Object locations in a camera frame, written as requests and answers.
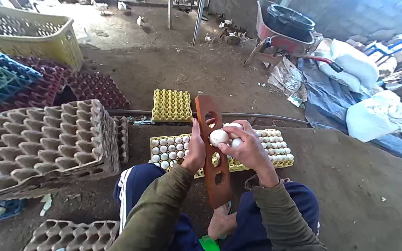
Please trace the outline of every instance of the sleeve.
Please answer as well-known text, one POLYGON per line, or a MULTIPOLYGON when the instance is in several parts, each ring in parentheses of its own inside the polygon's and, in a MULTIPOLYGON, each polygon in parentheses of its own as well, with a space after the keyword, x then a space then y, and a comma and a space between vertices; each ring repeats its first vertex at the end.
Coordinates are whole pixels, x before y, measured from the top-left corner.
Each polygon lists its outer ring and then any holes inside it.
POLYGON ((192 180, 180 165, 154 180, 131 209, 125 229, 109 250, 166 250, 192 180))
POLYGON ((327 250, 302 218, 283 182, 272 188, 253 186, 251 190, 273 251, 327 250))

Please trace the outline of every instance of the hand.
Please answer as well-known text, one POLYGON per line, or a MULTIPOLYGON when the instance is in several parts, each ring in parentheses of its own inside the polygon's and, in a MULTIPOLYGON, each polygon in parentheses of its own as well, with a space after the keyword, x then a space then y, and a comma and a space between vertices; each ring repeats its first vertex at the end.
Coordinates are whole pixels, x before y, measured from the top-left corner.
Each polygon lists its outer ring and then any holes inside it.
POLYGON ((246 120, 236 120, 233 123, 239 123, 243 130, 235 126, 226 126, 223 128, 227 133, 234 133, 241 138, 241 143, 237 148, 232 148, 224 143, 219 143, 218 148, 226 155, 232 156, 248 168, 254 169, 260 179, 260 184, 272 187, 279 184, 279 179, 274 166, 268 158, 257 134, 246 120))
POLYGON ((193 119, 192 138, 190 139, 190 150, 181 166, 187 169, 191 175, 195 175, 198 169, 204 167, 205 145, 200 134, 200 125, 196 118, 193 119))

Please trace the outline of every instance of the foot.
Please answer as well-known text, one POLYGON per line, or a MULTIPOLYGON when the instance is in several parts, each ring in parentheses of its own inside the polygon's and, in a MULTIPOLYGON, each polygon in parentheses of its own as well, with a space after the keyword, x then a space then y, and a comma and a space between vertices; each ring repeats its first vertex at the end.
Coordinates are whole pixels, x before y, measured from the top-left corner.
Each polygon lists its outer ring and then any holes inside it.
POLYGON ((237 213, 229 214, 230 208, 228 204, 214 210, 214 215, 210 220, 207 234, 212 240, 226 237, 235 231, 237 227, 237 213))

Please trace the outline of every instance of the navy pants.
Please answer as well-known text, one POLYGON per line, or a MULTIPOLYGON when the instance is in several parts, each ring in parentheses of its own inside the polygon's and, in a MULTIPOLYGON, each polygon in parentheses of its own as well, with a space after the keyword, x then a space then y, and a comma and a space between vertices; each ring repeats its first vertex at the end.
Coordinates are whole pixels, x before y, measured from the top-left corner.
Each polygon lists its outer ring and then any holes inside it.
MULTIPOLYGON (((123 207, 123 210, 128 214, 148 185, 164 174, 164 169, 149 163, 132 167, 126 184, 124 184, 126 186, 125 196, 119 198, 121 189, 118 186, 118 181, 114 189, 115 200, 121 203, 121 199, 125 197, 124 204, 126 206, 123 207)), ((284 185, 302 217, 316 234, 319 217, 319 205, 316 196, 308 187, 297 182, 285 182, 284 185)), ((186 214, 180 215, 175 227, 175 237, 169 250, 203 250, 186 214)), ((245 192, 241 196, 237 210, 237 229, 228 236, 227 242, 221 247, 221 250, 271 250, 271 242, 267 238, 265 227, 262 224, 260 208, 257 207, 252 192, 245 192)))

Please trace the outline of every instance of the person's left hand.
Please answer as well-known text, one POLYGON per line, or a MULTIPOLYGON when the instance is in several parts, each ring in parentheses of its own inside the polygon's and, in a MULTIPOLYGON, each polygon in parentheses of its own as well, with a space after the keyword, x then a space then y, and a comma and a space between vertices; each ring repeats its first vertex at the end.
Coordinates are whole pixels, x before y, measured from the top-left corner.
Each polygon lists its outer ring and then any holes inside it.
POLYGON ((205 145, 200 134, 200 125, 196 118, 193 119, 192 138, 190 139, 190 149, 181 166, 186 168, 191 175, 195 175, 198 169, 204 167, 205 145))

